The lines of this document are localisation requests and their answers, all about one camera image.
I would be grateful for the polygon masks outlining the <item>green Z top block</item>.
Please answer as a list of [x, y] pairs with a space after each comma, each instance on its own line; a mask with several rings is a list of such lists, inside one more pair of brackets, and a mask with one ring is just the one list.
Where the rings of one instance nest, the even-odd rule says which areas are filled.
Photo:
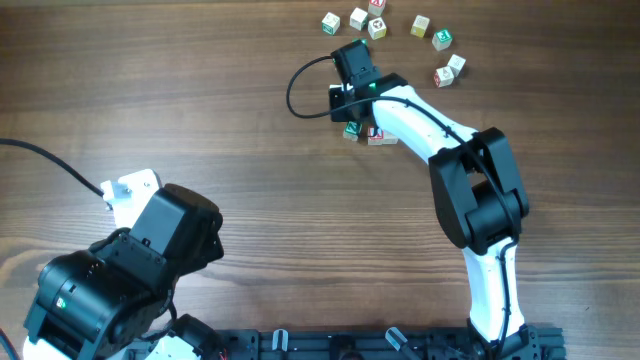
[[349, 121], [343, 130], [343, 137], [347, 140], [357, 142], [362, 131], [362, 124], [359, 122]]

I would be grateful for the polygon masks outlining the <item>red A top block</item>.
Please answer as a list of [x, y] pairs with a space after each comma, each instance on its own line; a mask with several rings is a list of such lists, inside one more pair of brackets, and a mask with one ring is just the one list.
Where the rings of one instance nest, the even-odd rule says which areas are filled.
[[374, 126], [368, 127], [367, 144], [370, 146], [384, 144], [384, 132]]

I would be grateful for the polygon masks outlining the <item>snail picture wooden block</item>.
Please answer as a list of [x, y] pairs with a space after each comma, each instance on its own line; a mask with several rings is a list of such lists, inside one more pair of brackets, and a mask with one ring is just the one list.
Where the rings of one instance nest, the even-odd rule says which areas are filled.
[[382, 143], [384, 145], [394, 145], [394, 144], [397, 144], [398, 141], [399, 141], [399, 138], [396, 135], [386, 130], [383, 131]]

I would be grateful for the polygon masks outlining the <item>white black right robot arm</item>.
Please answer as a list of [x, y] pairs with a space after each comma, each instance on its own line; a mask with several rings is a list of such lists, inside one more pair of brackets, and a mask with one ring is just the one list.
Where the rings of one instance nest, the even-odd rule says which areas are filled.
[[461, 125], [427, 104], [408, 82], [382, 75], [361, 41], [330, 55], [342, 83], [331, 109], [392, 133], [424, 160], [439, 224], [463, 252], [471, 310], [463, 335], [429, 334], [411, 348], [397, 328], [387, 341], [409, 359], [540, 359], [535, 329], [526, 325], [515, 285], [515, 253], [529, 204], [513, 152], [496, 128]]

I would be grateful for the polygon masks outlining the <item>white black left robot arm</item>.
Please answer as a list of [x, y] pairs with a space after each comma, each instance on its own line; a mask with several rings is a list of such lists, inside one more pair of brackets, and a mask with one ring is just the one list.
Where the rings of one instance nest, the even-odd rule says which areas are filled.
[[178, 280], [223, 257], [216, 204], [176, 184], [158, 189], [130, 226], [41, 271], [24, 326], [33, 345], [106, 359], [174, 312]]

